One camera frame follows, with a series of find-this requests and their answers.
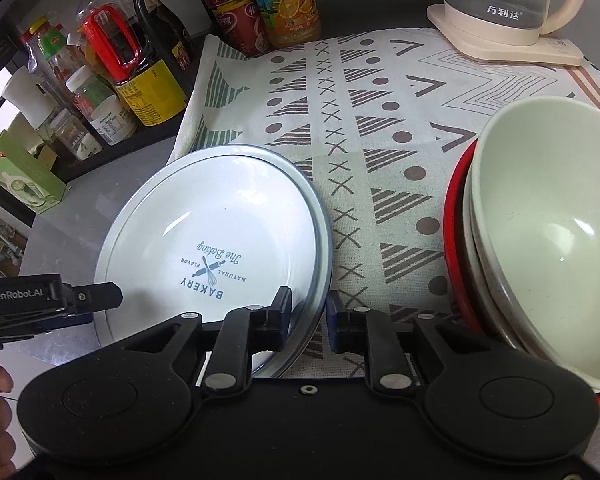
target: kitchen counter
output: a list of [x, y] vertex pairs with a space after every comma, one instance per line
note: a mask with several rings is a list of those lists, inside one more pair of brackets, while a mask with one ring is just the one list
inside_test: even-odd
[[[133, 193], [166, 164], [174, 141], [172, 137], [147, 146], [72, 181], [62, 202], [36, 217], [20, 275], [57, 273], [71, 285], [93, 283], [111, 224]], [[99, 347], [92, 324], [10, 345], [54, 365]]]

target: kettle base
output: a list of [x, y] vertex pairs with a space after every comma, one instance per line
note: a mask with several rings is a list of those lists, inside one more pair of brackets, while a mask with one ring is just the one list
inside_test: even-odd
[[486, 61], [512, 61], [580, 66], [582, 51], [570, 40], [540, 37], [536, 44], [518, 46], [484, 40], [451, 25], [445, 16], [445, 5], [427, 9], [427, 17], [463, 54]]

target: orange juice bottle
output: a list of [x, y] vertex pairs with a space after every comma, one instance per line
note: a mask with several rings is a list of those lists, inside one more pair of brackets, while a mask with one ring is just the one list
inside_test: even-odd
[[256, 0], [271, 44], [278, 48], [320, 38], [315, 0]]

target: whisk logo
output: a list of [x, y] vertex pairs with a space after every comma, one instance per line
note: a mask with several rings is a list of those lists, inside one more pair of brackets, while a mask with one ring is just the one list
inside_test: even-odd
[[191, 290], [198, 292], [199, 294], [205, 294], [210, 298], [216, 300], [222, 300], [224, 291], [218, 289], [218, 278], [227, 278], [236, 282], [244, 283], [247, 279], [240, 276], [232, 270], [228, 270], [227, 266], [238, 265], [242, 259], [242, 255], [235, 251], [229, 251], [213, 247], [212, 245], [206, 245], [204, 241], [200, 242], [197, 249], [204, 255], [202, 256], [202, 262], [198, 262], [191, 258], [181, 258], [181, 263], [198, 269], [191, 275], [191, 279], [184, 278], [180, 285], [186, 286]]

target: patterned tablecloth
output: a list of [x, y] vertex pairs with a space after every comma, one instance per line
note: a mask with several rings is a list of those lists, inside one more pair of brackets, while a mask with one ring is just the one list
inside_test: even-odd
[[[394, 321], [422, 311], [453, 319], [440, 225], [449, 178], [496, 111], [533, 95], [600, 108], [600, 71], [588, 62], [478, 62], [431, 28], [355, 34], [258, 59], [208, 36], [170, 161], [229, 142], [280, 153], [312, 179], [330, 213], [332, 288], [345, 305]], [[329, 351], [322, 320], [286, 376], [362, 372], [360, 357]], [[600, 438], [593, 442], [600, 467]]]

